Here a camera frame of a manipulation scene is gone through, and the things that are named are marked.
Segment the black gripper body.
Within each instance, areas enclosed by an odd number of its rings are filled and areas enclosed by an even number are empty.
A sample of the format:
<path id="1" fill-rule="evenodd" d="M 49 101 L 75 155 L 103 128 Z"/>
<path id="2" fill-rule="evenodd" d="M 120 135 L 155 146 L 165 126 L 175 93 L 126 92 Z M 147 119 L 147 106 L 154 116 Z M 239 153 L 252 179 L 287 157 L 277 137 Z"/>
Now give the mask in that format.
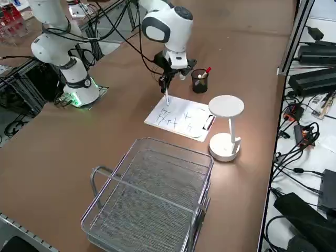
<path id="1" fill-rule="evenodd" d="M 153 62 L 160 68 L 163 69 L 162 75 L 164 76 L 174 76 L 178 73 L 177 69 L 171 67 L 170 59 L 166 59 L 166 51 L 160 51 L 154 55 Z"/>

